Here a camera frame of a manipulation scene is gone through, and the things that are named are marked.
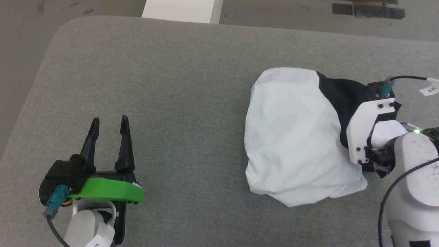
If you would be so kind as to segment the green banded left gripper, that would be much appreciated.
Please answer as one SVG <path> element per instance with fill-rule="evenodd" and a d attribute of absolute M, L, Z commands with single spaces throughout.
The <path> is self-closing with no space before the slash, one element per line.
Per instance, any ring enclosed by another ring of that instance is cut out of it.
<path fill-rule="evenodd" d="M 100 119 L 92 120 L 80 155 L 87 173 L 95 173 L 96 141 Z M 122 116 L 122 136 L 115 170 L 132 173 L 135 170 L 129 119 Z M 88 178 L 82 191 L 72 195 L 72 218 L 68 225 L 68 245 L 121 245 L 126 235 L 127 204 L 141 203 L 143 189 L 134 175 L 122 180 Z"/>

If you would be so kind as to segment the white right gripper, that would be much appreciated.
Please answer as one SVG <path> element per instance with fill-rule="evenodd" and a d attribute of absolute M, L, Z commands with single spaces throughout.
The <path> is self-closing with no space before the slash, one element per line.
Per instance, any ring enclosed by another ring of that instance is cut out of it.
<path fill-rule="evenodd" d="M 402 125 L 396 120 L 401 104 L 393 97 L 361 103 L 346 128 L 350 161 L 364 172 L 374 172 L 372 149 L 381 149 L 402 135 Z"/>

